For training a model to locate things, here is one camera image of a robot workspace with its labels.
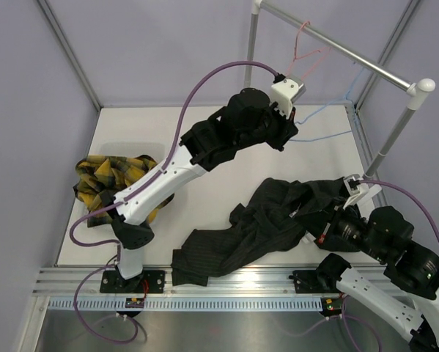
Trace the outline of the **dark pinstripe shirt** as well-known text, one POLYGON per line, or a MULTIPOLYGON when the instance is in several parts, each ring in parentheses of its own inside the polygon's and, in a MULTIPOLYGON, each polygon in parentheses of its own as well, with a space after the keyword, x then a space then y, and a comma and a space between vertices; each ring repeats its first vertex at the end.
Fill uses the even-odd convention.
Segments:
POLYGON ((343 179, 305 183, 267 178, 247 205, 238 204, 223 230, 195 229, 172 254, 172 283, 205 286, 271 252, 286 252, 324 231, 336 200, 349 193, 343 179))

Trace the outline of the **blue wire hanger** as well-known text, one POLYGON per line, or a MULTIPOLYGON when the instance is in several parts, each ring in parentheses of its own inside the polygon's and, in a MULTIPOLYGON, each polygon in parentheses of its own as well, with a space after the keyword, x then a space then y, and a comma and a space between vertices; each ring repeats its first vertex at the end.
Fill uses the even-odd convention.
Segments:
POLYGON ((299 128, 304 127, 303 135, 290 139, 294 143, 315 143, 335 139, 351 133, 351 127, 345 122, 347 105, 353 103, 353 93, 366 70, 361 68, 355 74, 348 88, 337 98, 317 107, 313 112, 296 122, 299 128))

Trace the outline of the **pink wire hanger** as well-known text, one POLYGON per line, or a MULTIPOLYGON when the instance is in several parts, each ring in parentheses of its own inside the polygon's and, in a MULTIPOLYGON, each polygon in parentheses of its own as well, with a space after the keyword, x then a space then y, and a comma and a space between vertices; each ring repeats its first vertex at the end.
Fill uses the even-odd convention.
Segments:
POLYGON ((304 21, 299 26, 299 28, 295 34, 295 41, 294 41, 294 46, 293 46, 293 51, 292 51, 292 60, 291 60, 289 66, 286 70, 286 73, 285 73, 286 77, 291 76, 296 63, 299 63, 302 60, 306 60, 308 58, 312 58, 314 56, 318 56, 318 58, 312 63, 311 66, 309 66, 307 68, 307 70, 304 73, 300 73, 298 75, 298 78, 300 80, 304 81, 305 78, 308 78, 321 65, 321 63, 326 59, 326 57, 332 51, 331 47, 322 46, 320 48, 314 48, 312 50, 304 52, 303 54, 300 52, 300 38, 303 36, 304 30, 309 28, 310 26, 311 26, 311 21, 309 21, 309 20, 304 21))

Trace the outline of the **yellow plaid shirt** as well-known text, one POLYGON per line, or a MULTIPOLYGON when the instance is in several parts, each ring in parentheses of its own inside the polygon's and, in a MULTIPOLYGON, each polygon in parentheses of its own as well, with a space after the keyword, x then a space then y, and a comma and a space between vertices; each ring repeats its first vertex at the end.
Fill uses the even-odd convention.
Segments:
POLYGON ((112 155, 89 155, 75 165, 78 182, 73 186, 75 198, 93 213, 103 208, 100 196, 111 196, 133 185, 157 165, 148 155, 135 158, 112 155))

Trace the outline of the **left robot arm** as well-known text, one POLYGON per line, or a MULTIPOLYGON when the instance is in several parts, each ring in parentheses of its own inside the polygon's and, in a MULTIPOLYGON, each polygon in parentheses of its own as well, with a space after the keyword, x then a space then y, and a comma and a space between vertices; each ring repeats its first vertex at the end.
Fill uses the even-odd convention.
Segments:
POLYGON ((303 89, 289 80, 274 84, 266 94, 242 89, 226 106, 186 131, 166 159, 126 189, 101 196, 109 208, 111 227, 119 240, 120 260, 113 272, 115 287, 132 293, 144 278, 142 247, 155 234, 148 217, 157 206, 187 183, 231 161, 238 151, 268 144, 282 151, 298 133, 295 101, 303 89))

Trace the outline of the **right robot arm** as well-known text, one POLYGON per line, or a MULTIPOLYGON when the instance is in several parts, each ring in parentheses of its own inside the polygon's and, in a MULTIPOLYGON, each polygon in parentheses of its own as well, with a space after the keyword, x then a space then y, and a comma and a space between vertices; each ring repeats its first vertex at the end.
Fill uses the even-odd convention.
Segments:
POLYGON ((376 260, 414 307, 390 297, 335 253, 317 266, 316 280, 323 290, 337 289, 370 309, 407 341, 411 351, 439 351, 439 256, 416 243, 413 231, 391 206, 373 210, 368 219, 337 206, 318 241, 339 239, 376 260))

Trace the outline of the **metal clothes rack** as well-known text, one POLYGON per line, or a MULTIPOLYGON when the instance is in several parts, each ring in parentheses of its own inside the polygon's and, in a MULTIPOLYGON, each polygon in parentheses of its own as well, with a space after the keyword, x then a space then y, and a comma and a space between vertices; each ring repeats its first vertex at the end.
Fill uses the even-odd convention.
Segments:
MULTIPOLYGON (((300 38, 303 54, 322 46, 332 51, 304 79, 315 101, 337 98, 359 69, 366 71, 353 93, 353 109, 362 121, 367 166, 364 176, 373 178, 412 116, 428 96, 429 79, 409 80, 388 65, 422 1, 253 1, 248 38, 248 59, 257 56, 258 32, 281 42, 292 38, 280 57, 292 60, 295 34, 304 21, 311 26, 300 38)), ((318 58, 296 63, 298 77, 318 58)))

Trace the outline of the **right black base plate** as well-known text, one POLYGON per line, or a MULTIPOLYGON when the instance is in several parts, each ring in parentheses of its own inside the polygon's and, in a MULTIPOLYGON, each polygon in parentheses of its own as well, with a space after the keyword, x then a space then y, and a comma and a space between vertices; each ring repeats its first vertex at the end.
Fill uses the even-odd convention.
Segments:
POLYGON ((336 281, 317 270, 294 270, 288 279, 292 280, 296 293, 340 293, 336 281))

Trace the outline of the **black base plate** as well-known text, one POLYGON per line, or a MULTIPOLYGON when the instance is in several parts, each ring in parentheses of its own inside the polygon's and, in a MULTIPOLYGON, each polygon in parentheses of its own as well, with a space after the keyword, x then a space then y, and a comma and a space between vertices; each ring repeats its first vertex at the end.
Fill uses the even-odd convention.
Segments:
POLYGON ((117 270, 103 272, 101 293, 147 293, 161 294, 164 292, 166 272, 162 270, 146 270, 131 279, 123 279, 117 270))
POLYGON ((340 293, 336 281, 317 270, 294 270, 288 279, 292 280, 296 293, 340 293))

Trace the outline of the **aluminium mounting rail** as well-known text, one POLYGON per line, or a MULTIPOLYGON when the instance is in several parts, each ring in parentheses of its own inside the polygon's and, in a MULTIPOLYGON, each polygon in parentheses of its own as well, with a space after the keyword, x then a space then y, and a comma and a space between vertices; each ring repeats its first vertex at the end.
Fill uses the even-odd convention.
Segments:
MULTIPOLYGON (((165 272, 165 296, 285 296, 295 293, 291 267, 243 268, 220 278, 211 278, 206 287, 172 284, 171 269, 165 272)), ((81 295, 99 296, 102 274, 94 268, 42 268, 32 289, 35 296, 68 296, 82 284, 81 295)))

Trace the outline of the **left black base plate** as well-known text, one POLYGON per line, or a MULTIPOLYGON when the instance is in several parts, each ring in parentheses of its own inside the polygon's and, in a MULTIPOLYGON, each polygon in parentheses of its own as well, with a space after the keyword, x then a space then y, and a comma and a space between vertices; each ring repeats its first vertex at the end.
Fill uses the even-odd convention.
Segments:
POLYGON ((164 292, 166 272, 162 270, 146 270, 131 279, 123 279, 117 270, 103 272, 101 293, 147 293, 161 294, 164 292))

